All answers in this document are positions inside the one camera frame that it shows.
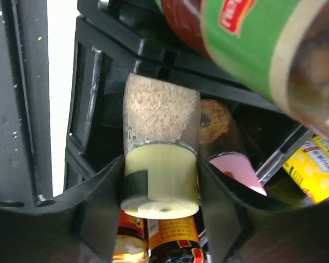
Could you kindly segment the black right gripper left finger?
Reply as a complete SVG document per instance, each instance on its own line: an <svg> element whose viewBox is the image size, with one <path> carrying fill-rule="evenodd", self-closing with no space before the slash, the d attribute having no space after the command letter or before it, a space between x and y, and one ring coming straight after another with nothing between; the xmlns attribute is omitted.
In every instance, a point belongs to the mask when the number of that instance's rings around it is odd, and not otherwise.
<svg viewBox="0 0 329 263"><path fill-rule="evenodd" d="M111 262L123 172L119 156L36 207L0 202L0 262Z"/></svg>

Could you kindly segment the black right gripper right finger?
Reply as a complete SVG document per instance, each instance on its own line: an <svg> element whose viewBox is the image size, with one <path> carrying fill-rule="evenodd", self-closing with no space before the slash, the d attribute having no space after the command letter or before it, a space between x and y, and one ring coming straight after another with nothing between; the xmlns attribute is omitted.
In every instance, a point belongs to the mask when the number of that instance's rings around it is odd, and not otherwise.
<svg viewBox="0 0 329 263"><path fill-rule="evenodd" d="M329 262L329 201L297 207L261 195L197 160L213 262Z"/></svg>

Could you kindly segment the red-lid sauce jar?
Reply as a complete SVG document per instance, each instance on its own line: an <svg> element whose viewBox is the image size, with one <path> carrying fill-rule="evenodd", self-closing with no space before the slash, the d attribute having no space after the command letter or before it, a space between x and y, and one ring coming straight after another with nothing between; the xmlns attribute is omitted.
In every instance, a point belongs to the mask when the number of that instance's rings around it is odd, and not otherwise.
<svg viewBox="0 0 329 263"><path fill-rule="evenodd" d="M149 260L149 245L145 239L144 219L120 211L112 262L145 263Z"/></svg>
<svg viewBox="0 0 329 263"><path fill-rule="evenodd" d="M193 216L179 219L148 219L150 263L204 263L206 256L199 245Z"/></svg>

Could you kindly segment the pink-lid spice shaker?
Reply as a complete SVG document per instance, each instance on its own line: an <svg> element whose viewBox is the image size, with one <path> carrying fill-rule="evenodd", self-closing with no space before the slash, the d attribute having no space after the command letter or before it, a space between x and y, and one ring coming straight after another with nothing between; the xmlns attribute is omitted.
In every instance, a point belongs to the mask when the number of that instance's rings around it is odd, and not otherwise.
<svg viewBox="0 0 329 263"><path fill-rule="evenodd" d="M217 100L201 100L199 154L226 176L267 195L247 157L235 120Z"/></svg>

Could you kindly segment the small brown-lid jar edge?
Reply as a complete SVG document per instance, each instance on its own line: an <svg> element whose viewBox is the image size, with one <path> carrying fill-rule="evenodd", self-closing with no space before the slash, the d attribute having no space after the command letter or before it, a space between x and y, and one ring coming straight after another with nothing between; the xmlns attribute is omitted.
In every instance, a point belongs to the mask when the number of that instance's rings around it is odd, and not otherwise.
<svg viewBox="0 0 329 263"><path fill-rule="evenodd" d="M313 201L329 200L329 142L313 135L283 164L283 169Z"/></svg>

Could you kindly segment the yellow-lid clear spice shaker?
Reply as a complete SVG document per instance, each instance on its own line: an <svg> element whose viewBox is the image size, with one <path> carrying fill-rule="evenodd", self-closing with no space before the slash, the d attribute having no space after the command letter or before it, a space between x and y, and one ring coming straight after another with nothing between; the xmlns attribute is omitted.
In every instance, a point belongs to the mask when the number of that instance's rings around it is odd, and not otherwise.
<svg viewBox="0 0 329 263"><path fill-rule="evenodd" d="M125 213L177 219L198 212L200 117L198 91L129 74L123 99Z"/></svg>

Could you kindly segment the yellow-cap sauce bottle tall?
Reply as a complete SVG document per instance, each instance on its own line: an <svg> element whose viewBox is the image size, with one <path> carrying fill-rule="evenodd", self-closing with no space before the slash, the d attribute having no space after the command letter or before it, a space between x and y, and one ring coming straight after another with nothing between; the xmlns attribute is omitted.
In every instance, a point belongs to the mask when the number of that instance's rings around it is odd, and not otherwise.
<svg viewBox="0 0 329 263"><path fill-rule="evenodd" d="M329 1L203 1L211 59L329 140Z"/></svg>

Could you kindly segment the black six-compartment plastic tray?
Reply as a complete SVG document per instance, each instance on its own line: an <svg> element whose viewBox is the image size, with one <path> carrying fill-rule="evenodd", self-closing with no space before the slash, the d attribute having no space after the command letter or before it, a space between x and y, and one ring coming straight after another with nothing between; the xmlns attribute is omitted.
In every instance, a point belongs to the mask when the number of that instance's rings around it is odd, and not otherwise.
<svg viewBox="0 0 329 263"><path fill-rule="evenodd" d="M194 92L222 102L265 189L299 193L282 164L310 136L307 128L186 47L154 1L78 1L77 8L65 188L123 153L122 104L130 82L137 122L151 134L167 130L146 119L147 109L169 113L169 129L181 134Z"/></svg>

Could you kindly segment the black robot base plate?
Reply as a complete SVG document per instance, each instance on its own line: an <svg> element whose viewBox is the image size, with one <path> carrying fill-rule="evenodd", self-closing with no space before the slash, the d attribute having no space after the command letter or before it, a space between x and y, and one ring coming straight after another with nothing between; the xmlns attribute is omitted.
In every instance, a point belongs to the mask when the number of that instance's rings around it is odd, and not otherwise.
<svg viewBox="0 0 329 263"><path fill-rule="evenodd" d="M46 1L0 1L0 205L52 197Z"/></svg>

